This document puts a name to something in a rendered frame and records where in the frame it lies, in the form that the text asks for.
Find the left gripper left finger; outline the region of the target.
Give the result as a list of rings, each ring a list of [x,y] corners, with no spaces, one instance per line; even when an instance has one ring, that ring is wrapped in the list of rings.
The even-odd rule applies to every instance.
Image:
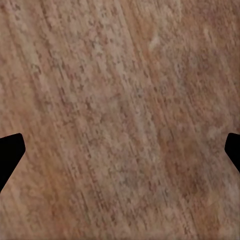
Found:
[[[21,133],[0,138],[0,192],[25,152]]]

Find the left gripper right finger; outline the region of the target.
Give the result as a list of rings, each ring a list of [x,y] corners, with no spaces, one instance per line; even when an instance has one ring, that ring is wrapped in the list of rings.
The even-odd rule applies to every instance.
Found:
[[[240,172],[240,135],[229,133],[224,150]]]

